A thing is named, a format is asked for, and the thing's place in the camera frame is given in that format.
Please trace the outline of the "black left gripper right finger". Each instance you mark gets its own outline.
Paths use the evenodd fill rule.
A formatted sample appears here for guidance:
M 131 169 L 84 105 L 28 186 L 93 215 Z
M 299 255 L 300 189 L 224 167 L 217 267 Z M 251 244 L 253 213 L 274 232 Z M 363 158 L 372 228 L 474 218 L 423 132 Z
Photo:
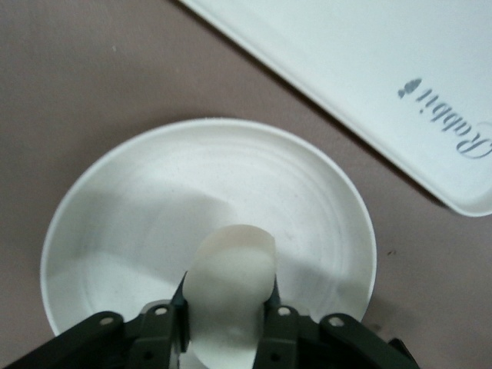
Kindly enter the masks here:
M 278 286 L 264 303 L 254 368 L 416 368 L 403 341 L 384 341 L 350 315 L 318 323 L 281 303 Z

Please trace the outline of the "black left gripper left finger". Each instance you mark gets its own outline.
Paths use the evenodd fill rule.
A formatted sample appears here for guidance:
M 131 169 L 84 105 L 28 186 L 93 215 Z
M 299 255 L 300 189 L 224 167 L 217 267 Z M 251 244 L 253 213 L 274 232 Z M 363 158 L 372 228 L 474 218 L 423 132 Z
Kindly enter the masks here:
M 179 368 L 190 342 L 183 284 L 130 321 L 113 311 L 93 314 L 7 367 Z

